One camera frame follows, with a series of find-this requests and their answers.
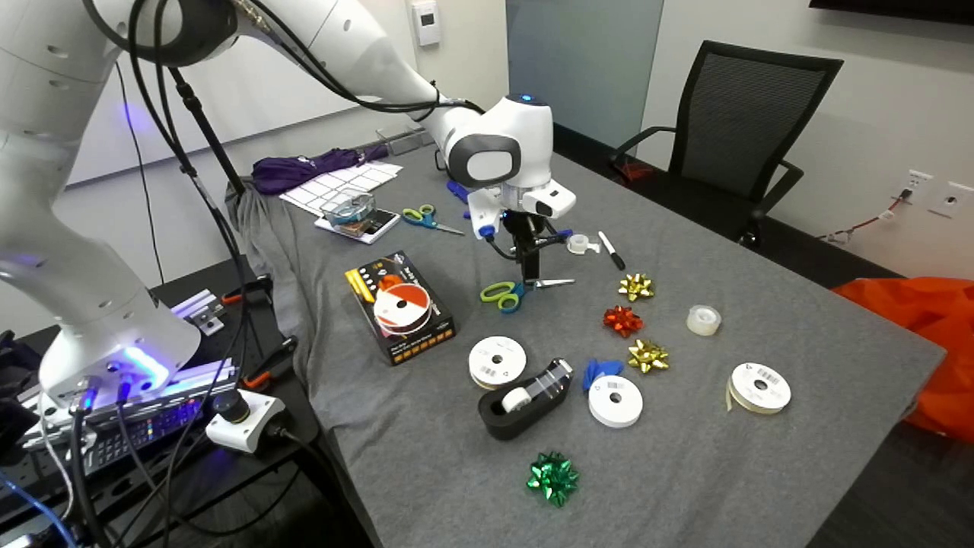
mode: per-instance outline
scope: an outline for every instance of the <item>black marker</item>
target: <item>black marker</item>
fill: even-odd
[[[612,241],[606,237],[606,231],[599,231],[599,241],[606,243],[612,261],[619,270],[627,270],[627,261],[616,252]]]

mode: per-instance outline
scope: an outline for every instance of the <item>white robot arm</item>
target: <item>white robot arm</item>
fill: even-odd
[[[67,181],[116,47],[162,65],[196,65],[249,35],[306,47],[349,96],[378,104],[448,104],[412,69],[355,0],[3,0],[0,6],[0,279],[48,309],[61,334],[41,383],[72,407],[119,383],[160,389],[201,334],[157,305],[125,261],[52,203]],[[575,196],[551,181],[551,110],[498,100],[486,113],[417,113],[444,169],[472,190],[472,227],[492,241],[507,211],[558,220]]]

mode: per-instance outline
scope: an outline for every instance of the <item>gray table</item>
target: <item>gray table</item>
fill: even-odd
[[[394,161],[404,172],[378,192],[385,206],[428,201],[442,224],[464,227],[428,150]],[[232,206],[249,259],[276,279],[281,326],[301,337],[317,417],[336,434],[378,538],[389,548],[807,545],[940,351],[566,158],[553,158],[553,178],[579,192],[559,227],[608,231],[629,270],[659,283],[637,310],[648,320],[641,334],[674,354],[674,368],[627,373],[646,415],[624,434],[604,430],[575,383],[551,417],[495,442],[467,373],[485,334],[514,334],[531,373],[553,355],[575,373],[589,361],[624,361],[627,341],[599,326],[606,309],[624,305],[606,255],[546,250],[543,276],[569,274],[575,286],[534,292],[520,314],[498,316],[478,292],[514,276],[517,264],[486,243],[400,227],[360,247],[317,231],[283,201],[249,192]],[[450,344],[400,368],[388,366],[343,283],[348,268],[394,250],[415,259],[460,326]],[[690,305],[719,309],[725,329],[690,334]],[[791,407],[779,417],[729,415],[736,364],[782,373]],[[582,472],[566,509],[527,490],[543,450],[563,450]]]

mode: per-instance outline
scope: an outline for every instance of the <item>chair backrest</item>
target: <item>chair backrest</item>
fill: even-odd
[[[682,93],[671,175],[761,201],[842,60],[703,43]]]

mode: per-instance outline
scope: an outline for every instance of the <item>orange cloth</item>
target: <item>orange cloth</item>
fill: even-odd
[[[853,279],[838,292],[946,351],[906,420],[974,442],[974,283],[934,276]]]

